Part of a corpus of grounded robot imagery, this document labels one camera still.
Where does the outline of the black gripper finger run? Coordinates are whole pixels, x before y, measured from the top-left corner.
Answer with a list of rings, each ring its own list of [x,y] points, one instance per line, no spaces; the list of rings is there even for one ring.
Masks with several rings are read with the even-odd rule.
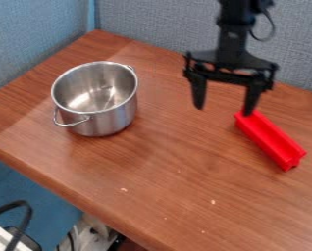
[[[206,101],[207,81],[203,77],[195,77],[190,80],[190,83],[194,106],[198,110],[202,110]]]
[[[253,113],[263,90],[265,90],[263,85],[259,83],[254,83],[246,88],[245,104],[242,112],[245,116],[249,116]]]

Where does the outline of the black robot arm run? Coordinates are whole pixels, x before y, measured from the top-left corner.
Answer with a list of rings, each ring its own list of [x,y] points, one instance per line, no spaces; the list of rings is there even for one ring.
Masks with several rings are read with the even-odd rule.
[[[218,47],[215,50],[186,52],[183,76],[191,86],[192,104],[203,109],[207,81],[218,81],[246,88],[242,115],[250,116],[261,94],[271,90],[278,65],[257,58],[246,50],[247,35],[265,42],[275,34],[275,25],[267,9],[273,0],[218,0]],[[255,16],[265,15],[271,31],[258,38],[253,33]]]

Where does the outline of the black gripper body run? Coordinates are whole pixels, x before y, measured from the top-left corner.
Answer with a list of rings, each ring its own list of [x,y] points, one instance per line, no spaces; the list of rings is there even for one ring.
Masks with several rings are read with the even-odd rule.
[[[257,58],[247,51],[224,60],[214,50],[187,52],[183,58],[183,75],[195,85],[211,80],[246,86],[257,80],[265,90],[273,89],[278,65]]]

